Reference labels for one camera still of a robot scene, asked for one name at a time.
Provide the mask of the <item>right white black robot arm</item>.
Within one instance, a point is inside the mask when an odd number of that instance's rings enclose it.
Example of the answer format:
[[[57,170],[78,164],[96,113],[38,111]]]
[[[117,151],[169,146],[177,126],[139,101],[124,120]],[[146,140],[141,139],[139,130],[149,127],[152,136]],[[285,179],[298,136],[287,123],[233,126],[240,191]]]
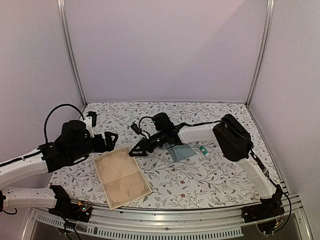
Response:
[[[283,191],[280,185],[270,178],[268,169],[253,152],[253,142],[249,132],[231,114],[220,120],[188,124],[173,124],[164,112],[151,117],[156,133],[149,135],[139,124],[130,127],[142,139],[129,152],[131,157],[146,157],[164,144],[182,146],[193,142],[217,141],[223,156],[237,163],[256,187],[261,205],[258,213],[262,218],[269,218],[281,207]]]

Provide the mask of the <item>beige letter paper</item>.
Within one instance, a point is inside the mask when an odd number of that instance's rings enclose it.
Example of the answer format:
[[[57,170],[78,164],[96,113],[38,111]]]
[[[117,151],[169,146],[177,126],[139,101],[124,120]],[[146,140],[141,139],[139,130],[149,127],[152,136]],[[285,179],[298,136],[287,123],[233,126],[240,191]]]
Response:
[[[152,193],[136,159],[129,156],[130,150],[126,145],[93,159],[110,210]]]

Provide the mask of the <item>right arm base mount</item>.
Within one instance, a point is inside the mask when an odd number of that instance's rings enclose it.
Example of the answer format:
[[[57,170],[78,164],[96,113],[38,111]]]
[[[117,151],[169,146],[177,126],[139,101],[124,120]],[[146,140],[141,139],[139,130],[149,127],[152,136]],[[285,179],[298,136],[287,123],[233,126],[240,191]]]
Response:
[[[246,206],[241,209],[241,217],[245,223],[256,222],[280,216],[285,213],[282,204],[261,203]]]

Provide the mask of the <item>green white glue stick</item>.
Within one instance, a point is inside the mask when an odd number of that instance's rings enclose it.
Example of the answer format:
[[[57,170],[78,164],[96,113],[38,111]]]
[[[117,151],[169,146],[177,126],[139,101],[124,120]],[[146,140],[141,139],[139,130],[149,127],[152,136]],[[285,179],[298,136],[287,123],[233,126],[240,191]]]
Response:
[[[199,149],[200,149],[200,151],[202,152],[202,154],[204,155],[204,156],[208,156],[209,155],[209,152],[207,151],[207,149],[203,146],[203,145],[201,145],[200,147],[199,147]]]

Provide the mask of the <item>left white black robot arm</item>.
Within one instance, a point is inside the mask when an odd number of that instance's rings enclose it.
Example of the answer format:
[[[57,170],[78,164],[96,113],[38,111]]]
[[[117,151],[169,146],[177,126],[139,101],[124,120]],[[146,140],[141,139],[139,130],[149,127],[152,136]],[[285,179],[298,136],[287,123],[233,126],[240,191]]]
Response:
[[[53,173],[85,161],[92,153],[114,150],[118,134],[94,134],[91,119],[70,120],[62,125],[54,142],[0,164],[0,210],[47,208],[56,216],[70,217],[80,208],[60,185],[46,188],[14,188],[10,185],[39,174]]]

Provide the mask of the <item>teal blue envelope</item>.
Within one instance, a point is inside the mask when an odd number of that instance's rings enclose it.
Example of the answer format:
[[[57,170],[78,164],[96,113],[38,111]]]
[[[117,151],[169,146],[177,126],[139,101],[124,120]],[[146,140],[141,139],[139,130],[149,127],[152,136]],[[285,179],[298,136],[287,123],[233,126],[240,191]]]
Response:
[[[188,159],[196,154],[189,144],[175,145],[167,149],[174,163]]]

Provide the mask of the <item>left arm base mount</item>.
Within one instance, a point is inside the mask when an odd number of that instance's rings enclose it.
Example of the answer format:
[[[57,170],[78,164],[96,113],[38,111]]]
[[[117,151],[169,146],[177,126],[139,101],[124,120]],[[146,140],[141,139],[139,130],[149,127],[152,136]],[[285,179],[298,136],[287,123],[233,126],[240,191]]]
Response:
[[[92,213],[92,205],[85,201],[78,203],[57,202],[56,206],[50,208],[48,212],[62,219],[88,223]]]

